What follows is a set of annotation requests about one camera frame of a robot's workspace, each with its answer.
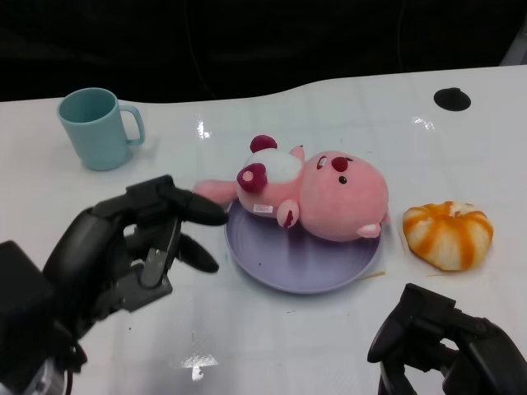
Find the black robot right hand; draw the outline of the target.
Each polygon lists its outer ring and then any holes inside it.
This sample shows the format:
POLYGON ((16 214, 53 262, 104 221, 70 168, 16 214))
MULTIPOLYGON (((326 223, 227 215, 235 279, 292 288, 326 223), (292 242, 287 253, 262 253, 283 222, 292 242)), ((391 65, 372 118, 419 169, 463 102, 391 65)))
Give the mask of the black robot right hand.
POLYGON ((413 394, 406 367, 443 376, 445 394, 524 394, 526 360, 511 338, 455 300, 408 283, 367 360, 380 366, 380 394, 413 394))

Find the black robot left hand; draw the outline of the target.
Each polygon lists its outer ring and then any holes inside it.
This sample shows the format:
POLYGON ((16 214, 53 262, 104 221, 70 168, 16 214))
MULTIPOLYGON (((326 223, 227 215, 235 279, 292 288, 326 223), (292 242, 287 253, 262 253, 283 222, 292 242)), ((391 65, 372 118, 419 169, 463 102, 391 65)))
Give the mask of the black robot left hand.
POLYGON ((54 316, 80 339, 115 312, 133 312, 169 295, 174 261, 217 272, 216 260, 181 226, 222 226, 228 219, 222 206, 177 188, 169 175, 87 208, 44 266, 56 290, 54 316))

